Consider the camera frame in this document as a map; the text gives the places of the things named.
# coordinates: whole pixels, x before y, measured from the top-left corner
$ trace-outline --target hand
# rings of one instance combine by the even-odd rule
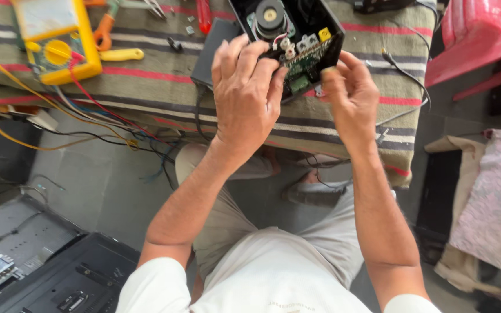
[[[274,59],[258,57],[269,45],[250,45],[246,34],[224,41],[212,62],[218,132],[210,148],[243,165],[264,143],[279,117],[286,68]]]
[[[380,98],[369,69],[341,51],[337,68],[322,71],[322,89],[332,104],[333,121],[350,154],[376,148],[376,109]]]

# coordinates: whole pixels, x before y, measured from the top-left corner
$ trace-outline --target workbench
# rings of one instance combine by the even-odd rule
[[[121,9],[116,16],[112,32],[113,48],[141,48],[145,53],[143,60],[104,62],[101,75],[81,83],[96,100],[109,108],[117,108],[122,115],[139,124],[196,132],[197,87],[189,76],[203,47],[205,35],[198,30],[197,20],[189,22],[187,19],[197,16],[193,1],[166,0],[162,3],[167,20],[136,9]],[[422,89],[411,78],[392,68],[382,58],[381,48],[385,47],[400,67],[423,82],[428,49],[416,33],[403,26],[413,27],[430,42],[435,25],[433,11],[415,6],[400,11],[361,15],[354,13],[352,5],[346,2],[329,1],[328,5],[346,31],[343,49],[366,62],[380,89],[377,120],[386,120],[420,106]],[[211,0],[210,7],[214,17],[235,20],[227,0]],[[98,25],[105,11],[105,8],[88,9],[93,27]],[[196,33],[192,36],[186,32],[188,25],[195,29]],[[26,54],[16,47],[15,32],[12,8],[7,0],[0,0],[0,63],[32,88],[43,91],[26,66]],[[168,45],[167,37],[182,43],[184,48],[181,53]],[[16,85],[1,72],[0,84],[5,85],[0,86],[0,104],[42,105],[36,96],[13,88]],[[73,84],[63,85],[62,89],[74,99],[86,99]],[[388,178],[395,187],[407,187],[411,181],[410,166],[418,117],[419,110],[377,128],[379,134],[387,130],[385,140],[380,144],[380,154]],[[217,118],[211,92],[202,101],[200,124],[204,132],[216,130]],[[281,116],[266,144],[348,158],[335,130],[330,105],[319,101],[314,90],[282,106]]]

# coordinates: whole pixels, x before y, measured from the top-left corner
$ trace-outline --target orange tool handle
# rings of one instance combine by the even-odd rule
[[[98,51],[107,51],[111,48],[110,32],[114,23],[115,18],[106,14],[102,17],[100,25],[98,25],[98,29],[94,31],[94,41],[96,42],[96,48]]]
[[[105,6],[106,0],[84,0],[85,6]]]

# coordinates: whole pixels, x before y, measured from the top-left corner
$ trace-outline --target red wire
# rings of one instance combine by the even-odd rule
[[[84,89],[84,87],[82,87],[82,85],[80,84],[80,82],[75,78],[75,75],[73,73],[73,70],[71,68],[69,68],[69,72],[71,72],[71,78],[73,79],[73,82],[75,82],[75,84],[77,85],[77,87],[79,87],[79,89],[88,97],[88,99],[92,100],[93,103],[95,103],[97,106],[99,106],[102,110],[108,112],[109,114],[113,115],[114,117],[117,117],[118,119],[122,120],[122,121],[125,121],[135,127],[137,127],[138,129],[142,130],[143,132],[147,133],[150,137],[156,139],[157,141],[161,142],[161,143],[164,143],[170,147],[173,148],[172,145],[168,144],[167,142],[163,141],[162,139],[159,139],[157,138],[156,136],[154,136],[152,133],[150,133],[149,131],[147,131],[146,129],[140,127],[139,125],[136,125],[135,123],[129,121],[128,119],[122,117],[121,115],[118,115],[118,114],[115,114],[113,113],[112,111],[106,109],[106,107],[104,107],[103,105],[99,104],[98,101],[94,100],[94,98],[88,93],[88,91],[86,91],[86,89]]]

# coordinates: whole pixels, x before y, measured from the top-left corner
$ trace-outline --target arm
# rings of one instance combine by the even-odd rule
[[[222,43],[212,62],[218,132],[208,152],[150,222],[140,267],[158,257],[171,257],[186,267],[194,238],[226,180],[264,143],[279,117],[286,68],[258,57],[268,50],[262,41],[248,45],[242,35]]]
[[[351,156],[358,241],[384,310],[395,296],[426,299],[419,250],[388,185],[376,146],[380,92],[360,60],[342,51],[337,69],[324,70],[324,92]]]

